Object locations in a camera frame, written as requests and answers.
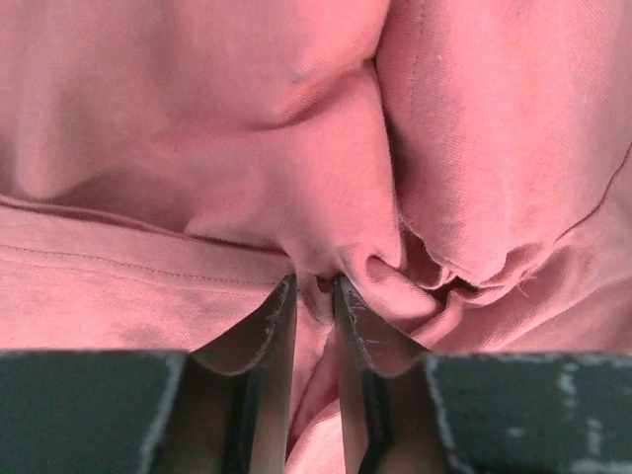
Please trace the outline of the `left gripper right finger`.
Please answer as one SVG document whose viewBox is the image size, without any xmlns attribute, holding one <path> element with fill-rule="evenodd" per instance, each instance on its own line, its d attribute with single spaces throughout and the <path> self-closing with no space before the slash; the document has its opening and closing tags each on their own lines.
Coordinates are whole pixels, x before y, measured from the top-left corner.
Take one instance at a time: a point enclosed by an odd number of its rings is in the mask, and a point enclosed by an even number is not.
<svg viewBox="0 0 632 474">
<path fill-rule="evenodd" d="M 350 473 L 627 473 L 631 359 L 621 354 L 445 355 L 333 293 Z"/>
</svg>

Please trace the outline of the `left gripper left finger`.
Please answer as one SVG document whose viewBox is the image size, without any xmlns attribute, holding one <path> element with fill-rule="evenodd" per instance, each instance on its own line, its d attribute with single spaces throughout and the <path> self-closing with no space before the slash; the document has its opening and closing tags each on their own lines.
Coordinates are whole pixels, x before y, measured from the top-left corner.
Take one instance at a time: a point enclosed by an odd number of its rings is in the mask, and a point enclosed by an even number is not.
<svg viewBox="0 0 632 474">
<path fill-rule="evenodd" d="M 296 278 L 182 351 L 5 351 L 5 473 L 280 473 Z"/>
</svg>

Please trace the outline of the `pink t shirt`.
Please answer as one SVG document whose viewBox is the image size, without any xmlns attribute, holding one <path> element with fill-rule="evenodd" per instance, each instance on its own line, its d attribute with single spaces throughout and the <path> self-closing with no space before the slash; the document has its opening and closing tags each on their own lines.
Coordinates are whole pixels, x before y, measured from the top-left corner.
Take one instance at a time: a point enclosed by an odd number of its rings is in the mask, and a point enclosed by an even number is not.
<svg viewBox="0 0 632 474">
<path fill-rule="evenodd" d="M 3 347 L 194 350 L 291 272 L 291 473 L 344 471 L 337 273 L 438 352 L 629 352 L 630 3 L 2 3 Z"/>
</svg>

